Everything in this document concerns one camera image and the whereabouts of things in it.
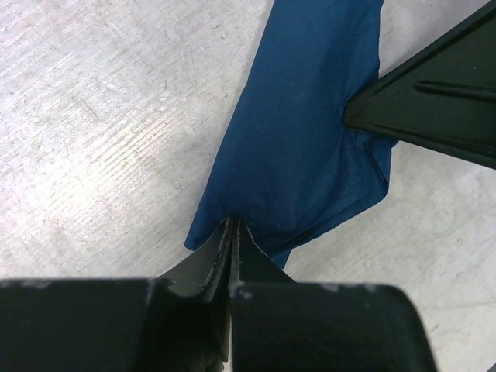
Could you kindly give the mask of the blue paper napkin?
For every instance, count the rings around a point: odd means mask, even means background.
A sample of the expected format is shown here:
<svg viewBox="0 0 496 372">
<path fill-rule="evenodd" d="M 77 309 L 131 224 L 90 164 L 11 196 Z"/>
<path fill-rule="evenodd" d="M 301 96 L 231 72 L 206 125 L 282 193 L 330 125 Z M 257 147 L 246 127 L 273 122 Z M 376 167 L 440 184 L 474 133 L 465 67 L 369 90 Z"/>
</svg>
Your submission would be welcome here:
<svg viewBox="0 0 496 372">
<path fill-rule="evenodd" d="M 276 1 L 185 240 L 246 221 L 278 266 L 380 202 L 395 141 L 343 124 L 379 70 L 380 1 Z"/>
</svg>

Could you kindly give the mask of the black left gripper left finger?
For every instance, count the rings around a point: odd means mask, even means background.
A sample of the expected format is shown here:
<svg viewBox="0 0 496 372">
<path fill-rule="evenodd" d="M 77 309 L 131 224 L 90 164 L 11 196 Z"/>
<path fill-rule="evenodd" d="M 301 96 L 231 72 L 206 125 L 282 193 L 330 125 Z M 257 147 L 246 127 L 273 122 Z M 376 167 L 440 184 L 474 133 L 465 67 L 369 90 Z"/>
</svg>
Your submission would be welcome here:
<svg viewBox="0 0 496 372">
<path fill-rule="evenodd" d="M 233 222 L 159 277 L 1 282 L 3 371 L 220 371 Z"/>
</svg>

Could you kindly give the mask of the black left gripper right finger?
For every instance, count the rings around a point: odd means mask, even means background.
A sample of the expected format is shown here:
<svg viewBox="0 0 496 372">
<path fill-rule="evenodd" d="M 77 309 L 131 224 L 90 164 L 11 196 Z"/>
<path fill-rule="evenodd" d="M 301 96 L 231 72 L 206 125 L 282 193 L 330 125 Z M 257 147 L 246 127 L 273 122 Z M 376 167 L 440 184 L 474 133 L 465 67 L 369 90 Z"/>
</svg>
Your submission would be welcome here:
<svg viewBox="0 0 496 372">
<path fill-rule="evenodd" d="M 434 371 L 422 320 L 386 284 L 298 283 L 229 221 L 236 371 Z"/>
</svg>

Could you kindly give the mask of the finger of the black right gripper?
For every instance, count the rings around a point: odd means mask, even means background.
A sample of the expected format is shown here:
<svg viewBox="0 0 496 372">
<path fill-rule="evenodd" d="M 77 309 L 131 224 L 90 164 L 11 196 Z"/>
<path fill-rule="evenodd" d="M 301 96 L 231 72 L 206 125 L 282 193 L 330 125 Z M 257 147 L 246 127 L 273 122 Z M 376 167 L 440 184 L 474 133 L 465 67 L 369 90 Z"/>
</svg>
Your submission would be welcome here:
<svg viewBox="0 0 496 372">
<path fill-rule="evenodd" d="M 344 124 L 495 167 L 495 3 L 350 99 Z"/>
</svg>

